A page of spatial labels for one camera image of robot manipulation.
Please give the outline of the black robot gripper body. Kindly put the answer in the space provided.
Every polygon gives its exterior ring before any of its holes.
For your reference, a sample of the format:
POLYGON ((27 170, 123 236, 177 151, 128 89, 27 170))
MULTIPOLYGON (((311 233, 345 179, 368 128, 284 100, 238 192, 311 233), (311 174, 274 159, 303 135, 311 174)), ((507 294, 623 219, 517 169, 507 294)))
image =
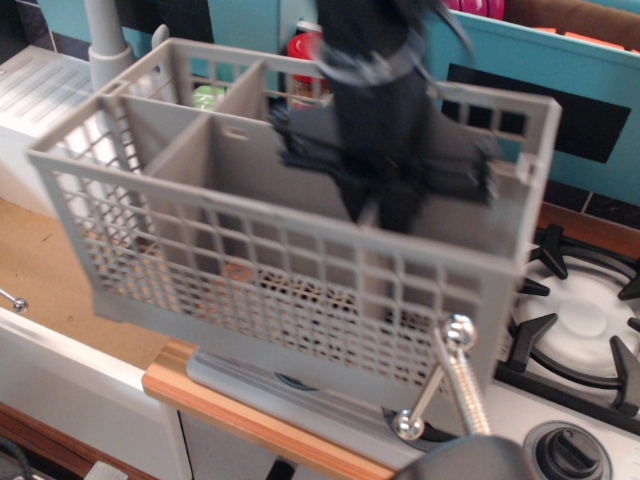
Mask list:
POLYGON ((325 106, 278 110, 283 162, 324 173, 339 186, 423 189, 485 203, 492 194, 494 140, 451 120, 428 94, 424 45, 405 42, 391 53, 349 52, 321 43, 315 64, 332 99, 325 106))

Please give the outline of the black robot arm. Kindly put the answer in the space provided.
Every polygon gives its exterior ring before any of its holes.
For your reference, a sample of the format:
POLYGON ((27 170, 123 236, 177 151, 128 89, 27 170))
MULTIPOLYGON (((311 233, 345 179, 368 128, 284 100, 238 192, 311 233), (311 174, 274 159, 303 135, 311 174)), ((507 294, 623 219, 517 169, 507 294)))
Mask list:
POLYGON ((431 194, 486 202, 496 141, 432 102, 423 18, 436 12, 470 41, 440 1, 320 1, 314 62, 333 95, 326 107, 278 113, 272 125, 290 167, 329 175, 352 220, 370 204, 382 228, 406 233, 431 194))

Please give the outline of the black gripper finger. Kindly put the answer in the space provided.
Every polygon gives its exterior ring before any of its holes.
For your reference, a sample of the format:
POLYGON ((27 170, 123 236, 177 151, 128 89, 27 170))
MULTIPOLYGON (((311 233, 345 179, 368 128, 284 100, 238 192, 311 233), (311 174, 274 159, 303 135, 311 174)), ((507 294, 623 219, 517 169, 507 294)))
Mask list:
POLYGON ((344 208, 355 224, 372 224, 378 213, 377 192, 374 188, 355 184, 342 183, 339 191, 344 208))
POLYGON ((380 226, 396 233, 409 233, 419 216, 425 191, 413 187, 387 187, 378 203, 380 226))

